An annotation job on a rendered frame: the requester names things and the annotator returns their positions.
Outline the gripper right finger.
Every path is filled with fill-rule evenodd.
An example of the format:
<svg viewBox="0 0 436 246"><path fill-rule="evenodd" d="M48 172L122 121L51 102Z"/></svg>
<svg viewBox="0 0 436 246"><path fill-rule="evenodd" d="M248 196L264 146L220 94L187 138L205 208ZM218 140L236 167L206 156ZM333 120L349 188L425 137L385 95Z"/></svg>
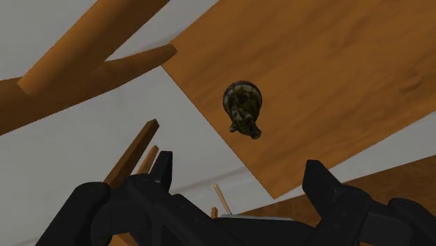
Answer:
<svg viewBox="0 0 436 246"><path fill-rule="evenodd" d="M304 246L436 246L436 216L421 204L392 198L384 205L320 161L307 161L303 191L321 217Z"/></svg>

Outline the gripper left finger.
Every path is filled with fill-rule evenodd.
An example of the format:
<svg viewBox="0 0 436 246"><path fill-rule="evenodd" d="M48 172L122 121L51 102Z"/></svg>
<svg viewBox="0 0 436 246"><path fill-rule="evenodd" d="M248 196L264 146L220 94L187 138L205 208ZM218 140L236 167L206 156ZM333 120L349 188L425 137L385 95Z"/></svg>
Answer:
<svg viewBox="0 0 436 246"><path fill-rule="evenodd" d="M77 186L35 246L108 246L121 233L139 233L147 246L218 246L213 219L180 194L171 195L173 153L159 153L150 173L121 187Z"/></svg>

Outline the brown wooden table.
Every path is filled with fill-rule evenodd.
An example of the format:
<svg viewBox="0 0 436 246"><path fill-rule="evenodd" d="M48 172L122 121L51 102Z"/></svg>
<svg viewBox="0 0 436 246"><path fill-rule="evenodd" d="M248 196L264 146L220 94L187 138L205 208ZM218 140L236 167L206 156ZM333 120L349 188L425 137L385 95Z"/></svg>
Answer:
<svg viewBox="0 0 436 246"><path fill-rule="evenodd" d="M436 111L436 0L218 0L173 45L165 71L273 198ZM229 131L239 80L256 140Z"/></svg>

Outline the mottled dark green figure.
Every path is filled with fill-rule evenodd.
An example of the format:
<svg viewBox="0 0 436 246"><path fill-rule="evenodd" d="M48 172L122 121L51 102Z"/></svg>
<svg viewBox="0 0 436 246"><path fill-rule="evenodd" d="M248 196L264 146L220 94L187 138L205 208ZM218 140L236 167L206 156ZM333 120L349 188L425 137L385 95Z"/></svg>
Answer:
<svg viewBox="0 0 436 246"><path fill-rule="evenodd" d="M261 130L256 121L259 117L263 98L259 88L252 82L239 80L230 84L223 95L223 107L231 119L229 131L238 131L242 135L256 140Z"/></svg>

